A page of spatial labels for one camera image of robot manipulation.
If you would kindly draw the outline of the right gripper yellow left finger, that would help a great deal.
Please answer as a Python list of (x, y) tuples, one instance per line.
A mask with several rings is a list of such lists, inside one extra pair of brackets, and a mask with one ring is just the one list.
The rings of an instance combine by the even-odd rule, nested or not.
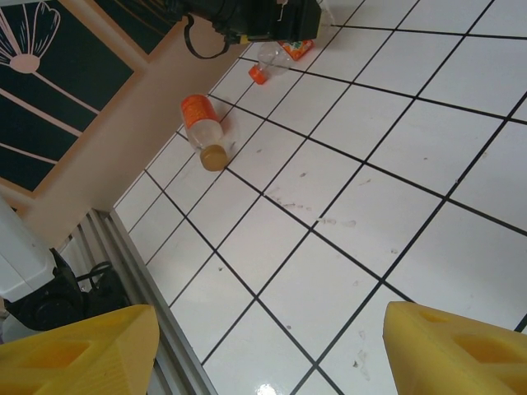
[(145, 394), (159, 344), (155, 309), (136, 304), (1, 347), (3, 394)]

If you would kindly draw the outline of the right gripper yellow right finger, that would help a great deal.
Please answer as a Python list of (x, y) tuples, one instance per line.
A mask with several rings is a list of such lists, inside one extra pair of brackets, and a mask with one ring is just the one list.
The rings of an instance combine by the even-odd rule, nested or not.
[(400, 394), (524, 394), (526, 336), (411, 302), (390, 302), (383, 340)]

